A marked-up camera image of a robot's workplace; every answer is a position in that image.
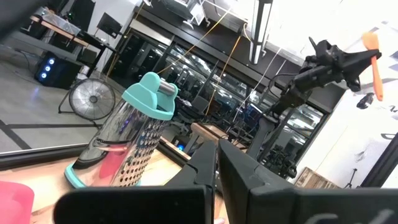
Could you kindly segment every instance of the wire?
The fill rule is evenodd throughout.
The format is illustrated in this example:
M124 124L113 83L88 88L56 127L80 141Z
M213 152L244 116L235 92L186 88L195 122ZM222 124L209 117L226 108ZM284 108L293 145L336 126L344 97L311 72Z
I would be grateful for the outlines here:
M244 33L244 35L246 36L246 38L251 42L251 39L249 38L248 34L246 33L246 27L247 27L247 26L248 26L247 23L245 23L245 24L243 25L243 33Z
M28 69L31 73L33 73L33 72L30 70L30 62L29 62L29 59L27 58L26 54L25 54L24 52L22 52L22 51L19 51L19 53L21 53L21 54L25 57L26 62L27 62L27 69Z
M214 24L214 26L205 34L203 35L203 37L201 37L201 39L198 40L197 43L195 43L189 50L187 50L187 52L185 54L182 55L182 57L180 57L179 59L177 59L176 61L174 61L173 63L179 62L181 59L184 58L184 56L186 56L186 54L188 54L192 49L194 49L197 44L199 44L201 42L201 40L203 40L223 19L224 17L226 17L226 15L229 14L229 11L232 9L232 7L230 7L228 9L228 11L225 12L225 14L223 16L221 16L221 18L216 22L216 24ZM166 71L167 69L169 69L171 66L173 66L173 63L171 63L169 66L163 68L161 71L157 72L157 74L161 74L162 72Z
M250 98L250 96L254 93L254 91L256 90L256 88L260 85L262 79L265 77L266 73L268 72L268 69L270 68L270 66L272 65L272 63L274 62L276 56L278 56L280 50L282 50L282 47L279 47L279 50L276 52L275 56L272 58L272 60L269 62L266 70L264 71L264 73L262 74L262 77L260 78L259 82L257 83L257 85L253 88L253 90L250 92L249 96L246 97L246 99L244 99L244 101L242 102L241 106L238 108L234 119L232 120L232 122L235 122L236 117L238 116L239 110L242 108L242 106L244 105L244 103Z
M34 82L33 80L29 80L29 79L24 78L22 75L19 74L18 71L15 71L15 70L9 68L8 66L6 66L6 64L5 64L4 62L1 62L0 65L2 65L4 68L6 68L7 70L9 70L11 73L13 73L14 75L16 75L18 78L20 78L20 79L22 79L22 80L25 80L25 81L27 81L27 82L29 82L29 83L31 83L31 84L37 85L37 83Z
M239 41L241 40L241 37L242 37L242 36L241 36L241 35L239 35L238 39L237 39L237 40L236 40L236 42L235 42L235 45L234 45L234 47L232 48L232 52L230 53L230 55L229 55L229 57L228 57L227 61L225 62L225 65L224 65L223 71L220 73L219 79L218 79L218 81L217 81L217 84L216 84L216 86L214 87L213 94L212 94L212 96L211 96L211 98L210 98L210 101L209 101L209 104L208 104L208 106L207 106L207 110L206 110L206 116L207 116L207 114L209 113L210 105L211 105L211 102L213 101L213 98L214 98L214 95L215 95L215 93L216 93L216 90L217 90L218 84L219 84L219 83L220 83L220 81L221 81L221 77L223 76L223 74L224 74L224 71L225 71L225 68L226 68L226 66L228 65L228 62L229 62L229 60L231 59L231 57L232 57L232 54L234 53L236 46L238 45Z
M279 96L277 96L275 93L272 92L272 90L271 90L271 84L273 84L274 82L276 82L276 78L278 78L278 77L281 77L281 76L296 76L296 75L297 75L297 74L278 74L278 75L272 77L271 80L269 80L269 83L268 83L268 90L269 90L269 92L270 92L272 95L274 95L276 98L279 98Z

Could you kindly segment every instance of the floor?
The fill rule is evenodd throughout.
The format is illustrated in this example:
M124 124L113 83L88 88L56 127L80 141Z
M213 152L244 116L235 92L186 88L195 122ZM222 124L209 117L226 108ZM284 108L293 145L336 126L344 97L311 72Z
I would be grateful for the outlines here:
M30 68L35 61L30 57L28 60ZM120 99L120 89L115 92ZM0 153L90 141L97 132L90 121L58 113L66 93L42 86L34 80L22 54L0 48ZM62 110L71 110L68 101ZM176 127L169 127L164 137L171 141L176 133Z

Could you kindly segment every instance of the fluorescent light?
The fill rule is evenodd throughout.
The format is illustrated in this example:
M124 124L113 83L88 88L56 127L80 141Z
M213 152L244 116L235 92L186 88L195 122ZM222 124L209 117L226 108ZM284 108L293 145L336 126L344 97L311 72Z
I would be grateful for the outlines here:
M253 11L253 22L251 26L251 43L249 60L256 65L264 45L264 38L271 13L273 0L255 0Z
M152 1L144 0L144 3L145 3L147 6L152 6L151 2L152 2Z

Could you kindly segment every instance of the white wall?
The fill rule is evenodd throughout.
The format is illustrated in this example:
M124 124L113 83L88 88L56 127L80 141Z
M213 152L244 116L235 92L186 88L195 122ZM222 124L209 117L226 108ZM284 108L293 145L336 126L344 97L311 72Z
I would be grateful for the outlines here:
M361 185L391 141L382 138L381 133L398 132L397 115L389 111L390 105L397 106L398 103L398 81L384 84L384 94L383 102L375 99L371 107L360 110L356 104L364 95L347 91L299 162L298 176L304 167L308 167L339 187L345 187L353 169L357 168L353 187Z
M133 9L135 5L140 5L141 0L95 0L95 8L93 16L91 18L90 26L88 28L89 34L94 34L97 30L97 25L101 20L104 12L109 14L113 19L118 21L123 27L121 32L123 33L130 24L131 18L133 17ZM110 46L115 47L118 44L120 35L116 39L113 39L109 35L105 34L102 30L96 33L96 36L102 39L106 39ZM99 52L95 47L89 46L90 50ZM103 56L97 64L97 70L102 71L104 64L109 60L111 52L105 50Z

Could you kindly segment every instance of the chair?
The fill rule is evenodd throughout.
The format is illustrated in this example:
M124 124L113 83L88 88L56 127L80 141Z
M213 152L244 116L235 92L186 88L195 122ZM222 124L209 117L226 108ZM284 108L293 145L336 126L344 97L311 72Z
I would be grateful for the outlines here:
M177 109L177 118L180 121L172 121L171 125L180 128L180 134L188 134L191 130L190 125L204 117L204 110L208 106L208 101L197 96L191 103L192 107L181 105Z
M196 108L200 112L204 112L207 106L209 105L209 101L204 99L201 96L197 96L195 99L192 101L192 106Z

